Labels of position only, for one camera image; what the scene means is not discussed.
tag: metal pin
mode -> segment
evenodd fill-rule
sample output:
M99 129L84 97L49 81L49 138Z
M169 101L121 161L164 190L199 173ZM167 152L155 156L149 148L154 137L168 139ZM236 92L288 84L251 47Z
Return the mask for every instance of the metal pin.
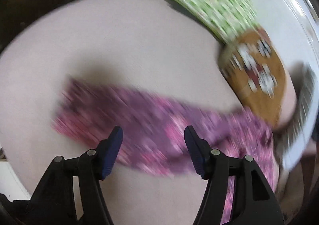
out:
M221 152L220 152L218 149L214 148L214 149L212 149L211 153L212 153L214 156L218 156Z
M254 160L254 158L253 158L252 156L250 156L250 155L246 155L246 156L245 156L245 159L246 159L248 162L251 162L251 161Z
M87 151L87 154L89 156L94 156L96 154L96 151L95 151L95 149L90 149L90 150Z
M62 157L61 156L57 156L57 157L54 158L54 162L55 163L59 163L61 161L62 161Z

